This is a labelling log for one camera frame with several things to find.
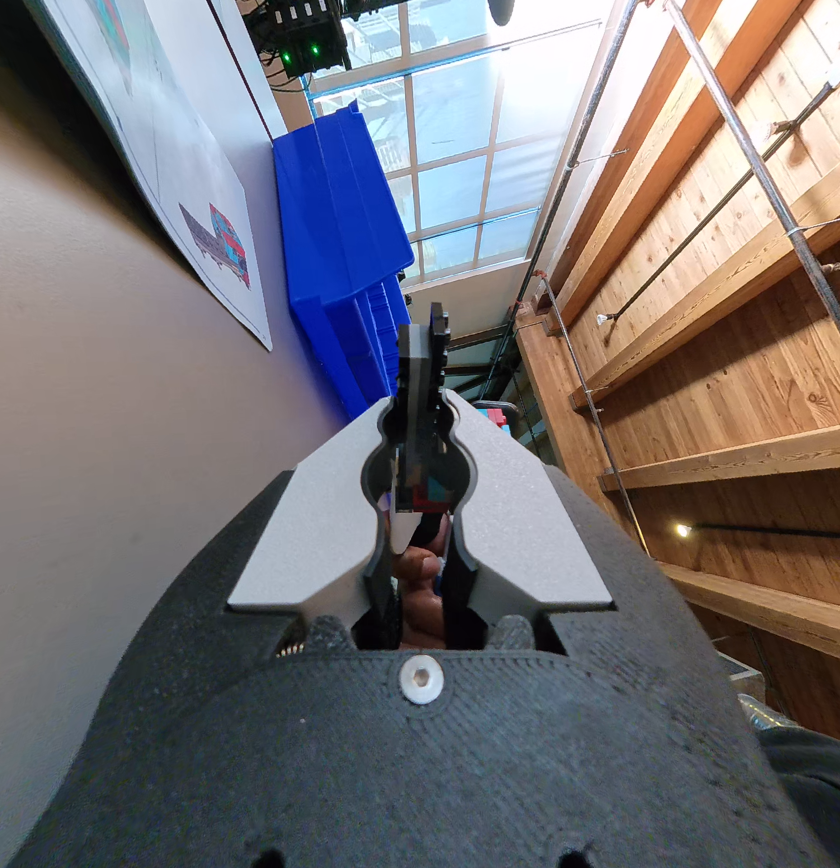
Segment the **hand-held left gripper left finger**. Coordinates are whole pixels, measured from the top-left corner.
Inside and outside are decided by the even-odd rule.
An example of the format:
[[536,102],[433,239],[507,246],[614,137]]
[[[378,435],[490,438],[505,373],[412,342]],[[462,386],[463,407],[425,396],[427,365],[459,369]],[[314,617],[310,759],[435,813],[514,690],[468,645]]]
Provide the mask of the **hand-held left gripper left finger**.
[[238,612],[334,616],[361,647],[395,650],[401,602],[381,498],[393,484],[382,428],[385,397],[300,462],[290,474],[227,605]]

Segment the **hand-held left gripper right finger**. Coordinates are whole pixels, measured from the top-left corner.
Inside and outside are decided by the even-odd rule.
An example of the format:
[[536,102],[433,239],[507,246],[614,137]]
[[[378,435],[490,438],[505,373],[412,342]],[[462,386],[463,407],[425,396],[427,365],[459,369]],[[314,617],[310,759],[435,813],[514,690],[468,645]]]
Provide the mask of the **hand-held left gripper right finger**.
[[453,446],[469,483],[442,578],[448,649],[481,649],[502,618],[607,611],[613,598],[545,464],[452,390]]

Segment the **steel ceiling pipe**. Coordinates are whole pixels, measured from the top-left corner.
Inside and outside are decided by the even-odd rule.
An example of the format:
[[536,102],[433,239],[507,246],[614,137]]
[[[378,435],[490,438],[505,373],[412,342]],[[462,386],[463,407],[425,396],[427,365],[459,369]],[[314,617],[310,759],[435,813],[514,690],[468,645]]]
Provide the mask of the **steel ceiling pipe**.
[[691,59],[696,64],[696,68],[704,80],[705,87],[716,103],[723,119],[729,126],[740,150],[744,153],[751,168],[752,175],[758,180],[762,191],[765,193],[769,203],[771,204],[776,217],[785,231],[786,237],[790,240],[794,252],[801,262],[804,272],[809,277],[813,287],[816,289],[816,292],[821,299],[821,302],[825,306],[827,313],[840,333],[840,301],[836,297],[835,291],[830,287],[827,277],[823,272],[821,263],[819,263],[816,255],[812,252],[805,238],[803,227],[798,225],[788,203],[783,199],[783,196],[768,171],[763,158],[756,150],[756,147],[745,126],[742,124],[733,103],[731,103],[728,94],[726,94],[723,85],[719,81],[715,68],[710,64],[698,39],[695,37],[690,25],[687,23],[683,11],[674,1],[665,1],[663,6],[664,10],[671,16],[679,37],[688,50]]

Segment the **large grid window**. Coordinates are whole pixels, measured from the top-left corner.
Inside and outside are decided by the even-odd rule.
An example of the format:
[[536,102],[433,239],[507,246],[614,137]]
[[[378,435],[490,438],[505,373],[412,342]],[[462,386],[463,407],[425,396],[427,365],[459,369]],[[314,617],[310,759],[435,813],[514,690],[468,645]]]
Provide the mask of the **large grid window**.
[[356,103],[414,264],[404,288],[522,260],[613,2],[415,1],[345,19],[351,68],[307,77],[316,119]]

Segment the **toy brick truck model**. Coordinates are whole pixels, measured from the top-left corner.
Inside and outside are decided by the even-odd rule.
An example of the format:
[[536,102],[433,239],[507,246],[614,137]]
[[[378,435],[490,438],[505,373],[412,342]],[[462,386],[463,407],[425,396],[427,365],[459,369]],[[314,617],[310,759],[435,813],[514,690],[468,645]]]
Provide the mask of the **toy brick truck model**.
[[444,390],[449,341],[447,312],[439,302],[430,307],[428,326],[399,327],[396,395],[385,418],[399,513],[450,512],[465,490],[468,465],[450,437],[455,414]]

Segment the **black electronic device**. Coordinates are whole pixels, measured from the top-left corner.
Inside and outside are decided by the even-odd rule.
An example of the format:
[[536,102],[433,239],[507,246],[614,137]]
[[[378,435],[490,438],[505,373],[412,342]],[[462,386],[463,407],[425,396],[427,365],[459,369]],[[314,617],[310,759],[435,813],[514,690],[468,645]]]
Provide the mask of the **black electronic device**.
[[242,14],[259,54],[281,60],[290,79],[342,67],[351,70],[339,1],[262,1]]

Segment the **thin steel pipe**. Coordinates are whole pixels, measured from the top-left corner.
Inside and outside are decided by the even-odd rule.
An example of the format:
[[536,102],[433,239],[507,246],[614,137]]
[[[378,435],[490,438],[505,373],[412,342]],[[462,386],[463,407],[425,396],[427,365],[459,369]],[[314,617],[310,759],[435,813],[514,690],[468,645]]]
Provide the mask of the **thin steel pipe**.
[[577,378],[579,381],[579,387],[581,388],[583,395],[587,401],[587,407],[590,411],[591,419],[594,422],[595,427],[598,431],[599,438],[601,440],[601,444],[604,448],[606,457],[609,461],[609,466],[610,466],[610,469],[612,471],[613,479],[617,485],[618,491],[619,491],[620,496],[622,498],[622,501],[624,503],[625,511],[626,511],[630,521],[631,521],[633,528],[636,531],[636,534],[638,536],[638,541],[639,541],[643,551],[646,553],[646,555],[648,557],[651,557],[652,554],[651,554],[650,549],[648,547],[648,544],[645,540],[645,536],[643,534],[642,527],[639,523],[636,512],[633,509],[633,506],[631,503],[631,498],[630,498],[628,491],[625,488],[623,480],[621,478],[619,465],[617,463],[617,460],[613,456],[609,440],[605,434],[603,424],[599,418],[600,409],[596,406],[596,404],[593,400],[592,389],[589,388],[589,386],[587,384],[587,379],[586,379],[586,377],[583,373],[583,370],[582,370],[582,368],[581,368],[581,366],[577,360],[577,355],[576,355],[576,352],[574,350],[573,343],[571,342],[567,327],[565,326],[564,321],[562,320],[561,312],[559,311],[559,309],[557,307],[556,298],[554,296],[554,292],[553,292],[552,286],[549,282],[549,278],[547,276],[547,273],[541,269],[536,268],[536,269],[534,269],[533,276],[540,280],[540,285],[542,287],[542,290],[545,292],[545,294],[547,295],[547,297],[550,300],[551,311],[554,314],[555,320],[558,324],[558,330],[561,332],[561,335],[563,336],[563,338],[566,342],[568,352],[571,356],[573,366],[574,366],[575,371],[577,373]]

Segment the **brick instruction booklet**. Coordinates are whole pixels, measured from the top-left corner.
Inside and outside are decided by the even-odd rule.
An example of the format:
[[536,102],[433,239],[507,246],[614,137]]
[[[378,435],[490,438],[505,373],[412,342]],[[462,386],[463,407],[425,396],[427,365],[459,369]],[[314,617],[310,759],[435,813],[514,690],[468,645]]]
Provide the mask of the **brick instruction booklet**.
[[273,348],[244,188],[142,1],[25,2],[202,284]]

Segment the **person's dark jacket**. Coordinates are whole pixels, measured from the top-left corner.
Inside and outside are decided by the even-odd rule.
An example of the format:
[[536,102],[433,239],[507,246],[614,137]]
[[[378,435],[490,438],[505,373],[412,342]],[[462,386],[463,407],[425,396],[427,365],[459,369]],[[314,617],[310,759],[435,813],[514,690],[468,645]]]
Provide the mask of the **person's dark jacket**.
[[840,866],[840,741],[749,694],[737,698],[788,797]]

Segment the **dark blue storage bin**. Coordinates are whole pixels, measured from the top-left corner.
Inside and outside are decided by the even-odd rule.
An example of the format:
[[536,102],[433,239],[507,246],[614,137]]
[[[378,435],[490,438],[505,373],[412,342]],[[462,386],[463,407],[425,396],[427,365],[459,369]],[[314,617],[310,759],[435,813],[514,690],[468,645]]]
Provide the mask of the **dark blue storage bin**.
[[357,101],[273,153],[291,311],[355,419],[395,393],[412,247]]

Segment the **person's left hand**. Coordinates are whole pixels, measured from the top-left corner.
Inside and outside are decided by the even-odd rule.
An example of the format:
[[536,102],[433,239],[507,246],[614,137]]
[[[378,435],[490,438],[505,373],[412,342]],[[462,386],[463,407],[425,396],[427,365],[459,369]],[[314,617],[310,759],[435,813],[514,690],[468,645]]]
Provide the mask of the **person's left hand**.
[[402,598],[403,648],[446,648],[442,599],[434,592],[444,554],[446,528],[427,547],[408,546],[392,557],[392,571]]

